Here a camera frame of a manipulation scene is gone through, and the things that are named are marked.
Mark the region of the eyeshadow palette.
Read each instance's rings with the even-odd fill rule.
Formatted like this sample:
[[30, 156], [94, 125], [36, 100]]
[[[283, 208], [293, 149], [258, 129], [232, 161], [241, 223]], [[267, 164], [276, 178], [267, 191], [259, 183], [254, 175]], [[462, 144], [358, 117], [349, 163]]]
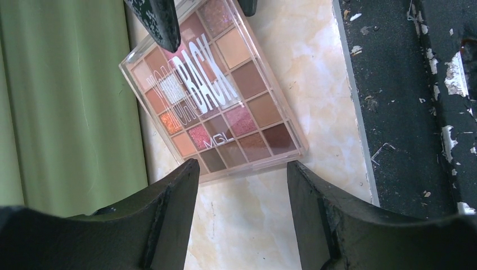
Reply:
[[200, 182], [299, 159], [306, 137], [237, 1], [178, 1], [181, 45], [143, 39], [119, 67], [178, 163]]

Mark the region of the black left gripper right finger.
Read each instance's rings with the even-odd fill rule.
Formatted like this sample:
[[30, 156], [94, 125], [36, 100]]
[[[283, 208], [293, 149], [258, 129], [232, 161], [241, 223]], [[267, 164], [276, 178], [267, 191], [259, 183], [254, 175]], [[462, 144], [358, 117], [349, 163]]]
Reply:
[[421, 220], [374, 206], [298, 161], [287, 185], [302, 269], [475, 269], [476, 216]]

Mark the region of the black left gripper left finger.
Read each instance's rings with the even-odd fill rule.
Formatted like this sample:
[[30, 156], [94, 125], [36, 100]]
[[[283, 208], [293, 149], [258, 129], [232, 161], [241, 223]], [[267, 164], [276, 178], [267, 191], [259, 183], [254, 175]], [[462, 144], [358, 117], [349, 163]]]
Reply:
[[60, 218], [1, 207], [2, 269], [183, 269], [200, 166], [163, 179], [91, 215]]

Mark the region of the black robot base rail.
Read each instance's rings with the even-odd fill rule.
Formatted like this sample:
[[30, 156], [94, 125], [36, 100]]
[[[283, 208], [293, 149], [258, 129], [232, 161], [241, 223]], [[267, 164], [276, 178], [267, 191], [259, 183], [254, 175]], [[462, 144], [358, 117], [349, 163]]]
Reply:
[[334, 1], [374, 204], [476, 214], [476, 2]]

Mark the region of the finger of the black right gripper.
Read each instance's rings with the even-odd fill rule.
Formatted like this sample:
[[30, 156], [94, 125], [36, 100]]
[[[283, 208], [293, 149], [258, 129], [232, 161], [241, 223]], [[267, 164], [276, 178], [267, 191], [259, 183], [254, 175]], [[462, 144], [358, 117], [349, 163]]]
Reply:
[[181, 34], [173, 0], [125, 0], [153, 40], [168, 52], [181, 45]]
[[256, 14], [258, 0], [238, 0], [238, 3], [246, 17], [251, 17]]

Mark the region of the green suitcase blue lining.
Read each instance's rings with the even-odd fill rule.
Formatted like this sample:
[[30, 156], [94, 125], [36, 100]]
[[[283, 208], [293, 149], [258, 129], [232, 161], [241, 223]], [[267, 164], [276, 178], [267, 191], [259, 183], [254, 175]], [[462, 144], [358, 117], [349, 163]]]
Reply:
[[122, 1], [1, 2], [1, 205], [90, 214], [147, 186]]

